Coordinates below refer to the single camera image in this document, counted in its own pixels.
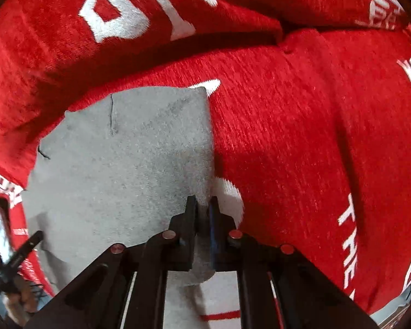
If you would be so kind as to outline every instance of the gray fabric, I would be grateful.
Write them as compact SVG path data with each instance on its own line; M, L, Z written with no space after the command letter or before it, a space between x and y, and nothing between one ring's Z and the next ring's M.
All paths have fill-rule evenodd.
M165 230L184 211L188 195L203 205L204 223L213 176L204 88L144 87L110 95L67 112L40 152L23 205L29 231L45 232L38 254L59 289L112 243L132 246ZM175 302L184 291L178 286L213 274L207 243L197 239L192 271L170 273L168 294Z

